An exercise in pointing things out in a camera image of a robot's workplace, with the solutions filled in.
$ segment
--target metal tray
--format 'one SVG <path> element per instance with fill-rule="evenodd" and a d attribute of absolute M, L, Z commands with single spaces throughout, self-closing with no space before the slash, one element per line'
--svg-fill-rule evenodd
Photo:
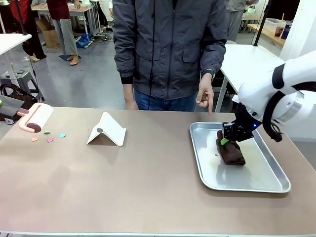
<path fill-rule="evenodd" d="M 190 126 L 197 167 L 202 182 L 214 190 L 287 193 L 291 184 L 257 131 L 238 143 L 245 166 L 226 165 L 216 147 L 221 123 L 196 122 Z"/>

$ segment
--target jacket sleeve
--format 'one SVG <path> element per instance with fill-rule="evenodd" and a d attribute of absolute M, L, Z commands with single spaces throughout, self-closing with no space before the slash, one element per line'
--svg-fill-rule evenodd
<path fill-rule="evenodd" d="M 133 84 L 136 15 L 134 0 L 113 0 L 115 62 L 123 84 Z"/>
<path fill-rule="evenodd" d="M 202 50 L 201 71 L 217 73 L 224 61 L 227 41 L 225 1 L 213 0 L 211 12 L 200 43 Z"/>

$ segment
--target gray stool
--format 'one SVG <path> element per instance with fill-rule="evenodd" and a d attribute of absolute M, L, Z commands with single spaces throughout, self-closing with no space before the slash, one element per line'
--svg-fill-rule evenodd
<path fill-rule="evenodd" d="M 0 79 L 0 83 L 1 85 L 2 84 L 11 84 L 12 83 L 12 80 L 17 80 L 18 84 L 19 84 L 19 87 L 24 90 L 25 92 L 27 92 L 28 94 L 37 94 L 35 96 L 35 98 L 40 101 L 40 99 L 42 101 L 45 100 L 42 92 L 40 91 L 38 85 L 36 84 L 36 82 L 34 81 L 33 79 L 33 76 L 30 72 L 28 71 L 25 71 L 24 73 L 22 74 L 18 74 L 17 75 L 17 78 L 16 79 L 11 79 L 11 78 L 6 78 L 5 75 L 2 75 L 1 76 L 1 79 Z M 34 86 L 34 89 L 30 89 L 29 88 L 29 82 L 31 82 Z"/>

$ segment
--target folded brown towel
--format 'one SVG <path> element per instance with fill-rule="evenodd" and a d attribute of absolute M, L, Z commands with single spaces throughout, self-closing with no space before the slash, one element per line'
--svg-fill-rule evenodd
<path fill-rule="evenodd" d="M 228 165 L 238 165 L 242 166 L 246 164 L 246 161 L 240 151 L 240 146 L 236 142 L 229 142 L 226 145 L 221 145 L 221 140 L 223 139 L 223 132 L 219 130 L 217 132 L 217 148 L 221 158 Z"/>

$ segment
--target black stand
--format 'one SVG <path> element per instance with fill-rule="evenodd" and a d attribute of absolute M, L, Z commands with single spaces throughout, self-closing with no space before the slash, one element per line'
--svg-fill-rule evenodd
<path fill-rule="evenodd" d="M 258 42 L 259 42 L 259 39 L 260 39 L 262 30 L 263 30 L 264 24 L 265 24 L 266 19 L 267 19 L 267 17 L 268 17 L 269 10 L 270 10 L 270 8 L 271 8 L 271 3 L 272 3 L 272 0 L 269 0 L 269 1 L 268 1 L 268 4 L 267 4 L 267 6 L 266 6 L 266 9 L 265 9 L 265 14 L 263 15 L 263 19 L 262 19 L 262 22 L 261 22 L 261 25 L 260 25 L 260 29 L 259 29 L 259 32 L 258 32 L 256 41 L 255 41 L 255 44 L 254 44 L 253 46 L 258 46 Z"/>
<path fill-rule="evenodd" d="M 21 12 L 20 12 L 19 2 L 18 2 L 18 0 L 15 0 L 14 2 L 15 2 L 16 9 L 18 10 L 19 21 L 20 21 L 20 25 L 21 25 L 21 29 L 22 29 L 22 34 L 24 36 L 26 36 L 25 29 L 24 29 L 24 26 L 23 26 L 23 19 L 22 19 L 22 15 L 21 15 Z"/>

